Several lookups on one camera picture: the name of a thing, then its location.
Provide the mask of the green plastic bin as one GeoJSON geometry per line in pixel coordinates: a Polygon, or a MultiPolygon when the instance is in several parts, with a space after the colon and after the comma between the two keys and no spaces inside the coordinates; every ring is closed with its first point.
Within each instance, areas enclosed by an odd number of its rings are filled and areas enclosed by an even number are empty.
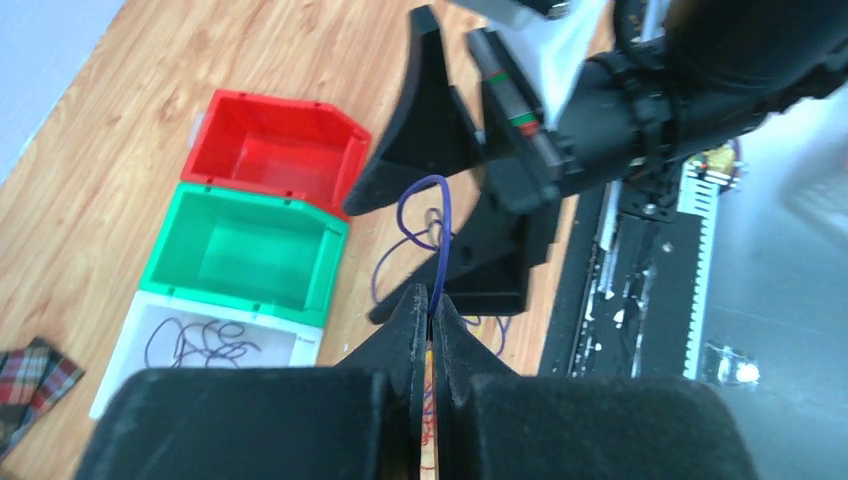
{"type": "Polygon", "coordinates": [[[140,287],[323,328],[348,232],[305,201],[181,183],[140,287]]]}

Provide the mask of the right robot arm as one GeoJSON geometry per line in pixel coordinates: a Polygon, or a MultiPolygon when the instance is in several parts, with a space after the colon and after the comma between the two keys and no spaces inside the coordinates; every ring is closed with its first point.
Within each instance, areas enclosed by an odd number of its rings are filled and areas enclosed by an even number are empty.
{"type": "Polygon", "coordinates": [[[466,45],[480,74],[477,127],[448,80],[433,9],[412,9],[395,111],[343,208],[403,206],[476,170],[480,197],[407,278],[463,314],[526,307],[564,198],[662,166],[757,127],[847,80],[843,1],[650,1],[634,42],[632,1],[612,3],[615,47],[591,54],[602,1],[470,1],[487,19],[466,45]]]}

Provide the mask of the white plastic bin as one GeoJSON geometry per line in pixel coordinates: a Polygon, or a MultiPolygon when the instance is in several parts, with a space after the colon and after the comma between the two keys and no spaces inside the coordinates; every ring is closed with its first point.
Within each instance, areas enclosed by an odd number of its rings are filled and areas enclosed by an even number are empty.
{"type": "Polygon", "coordinates": [[[291,320],[138,291],[89,410],[99,419],[133,374],[148,368],[313,366],[323,330],[291,320]]]}

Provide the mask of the red plastic bin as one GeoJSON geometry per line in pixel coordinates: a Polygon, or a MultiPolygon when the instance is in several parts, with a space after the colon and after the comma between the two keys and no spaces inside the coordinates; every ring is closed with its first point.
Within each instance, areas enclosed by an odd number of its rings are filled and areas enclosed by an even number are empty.
{"type": "Polygon", "coordinates": [[[305,201],[342,220],[371,133],[330,103],[214,92],[184,182],[305,201]]]}

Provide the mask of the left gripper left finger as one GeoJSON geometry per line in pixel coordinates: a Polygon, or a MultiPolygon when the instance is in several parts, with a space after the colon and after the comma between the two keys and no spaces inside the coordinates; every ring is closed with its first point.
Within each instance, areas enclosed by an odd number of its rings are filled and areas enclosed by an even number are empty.
{"type": "Polygon", "coordinates": [[[148,369],[106,408],[79,479],[416,479],[428,292],[332,367],[148,369]]]}

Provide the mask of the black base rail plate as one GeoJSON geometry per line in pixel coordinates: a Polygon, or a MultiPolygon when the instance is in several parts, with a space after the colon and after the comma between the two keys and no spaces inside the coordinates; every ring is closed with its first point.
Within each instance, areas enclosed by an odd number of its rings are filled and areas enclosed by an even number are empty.
{"type": "Polygon", "coordinates": [[[695,379],[718,200],[686,178],[662,223],[626,213],[617,187],[582,195],[539,375],[695,379]]]}

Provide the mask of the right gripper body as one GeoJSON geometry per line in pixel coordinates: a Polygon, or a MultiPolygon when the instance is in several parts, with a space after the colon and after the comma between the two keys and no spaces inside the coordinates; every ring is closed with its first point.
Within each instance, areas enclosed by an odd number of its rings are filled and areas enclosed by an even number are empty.
{"type": "Polygon", "coordinates": [[[566,158],[544,128],[537,95],[498,33],[475,29],[466,44],[481,77],[486,187],[509,212],[557,205],[566,158]]]}

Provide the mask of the plaid cloth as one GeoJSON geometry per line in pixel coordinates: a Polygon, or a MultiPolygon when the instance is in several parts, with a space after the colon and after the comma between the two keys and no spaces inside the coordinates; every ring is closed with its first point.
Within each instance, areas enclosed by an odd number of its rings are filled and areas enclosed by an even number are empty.
{"type": "Polygon", "coordinates": [[[1,354],[1,457],[58,404],[85,370],[47,340],[1,354]]]}

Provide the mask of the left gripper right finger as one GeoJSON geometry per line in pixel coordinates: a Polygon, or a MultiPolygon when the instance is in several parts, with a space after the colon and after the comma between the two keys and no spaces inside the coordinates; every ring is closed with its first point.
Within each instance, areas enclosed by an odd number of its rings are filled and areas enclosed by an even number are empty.
{"type": "Polygon", "coordinates": [[[754,479],[736,423],[709,387],[677,378],[522,376],[465,327],[433,316],[442,479],[754,479]]]}

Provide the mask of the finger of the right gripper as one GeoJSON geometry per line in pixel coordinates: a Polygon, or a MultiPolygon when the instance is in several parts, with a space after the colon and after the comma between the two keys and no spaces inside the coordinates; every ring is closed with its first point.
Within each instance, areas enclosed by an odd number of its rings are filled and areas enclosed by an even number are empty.
{"type": "Polygon", "coordinates": [[[450,177],[483,163],[477,129],[451,85],[440,24],[428,5],[409,11],[410,41],[400,96],[375,152],[344,199],[359,216],[397,202],[428,175],[450,177]]]}
{"type": "Polygon", "coordinates": [[[524,214],[483,192],[451,241],[444,293],[463,315],[506,316],[527,310],[531,270],[548,260],[562,202],[524,214]]]}

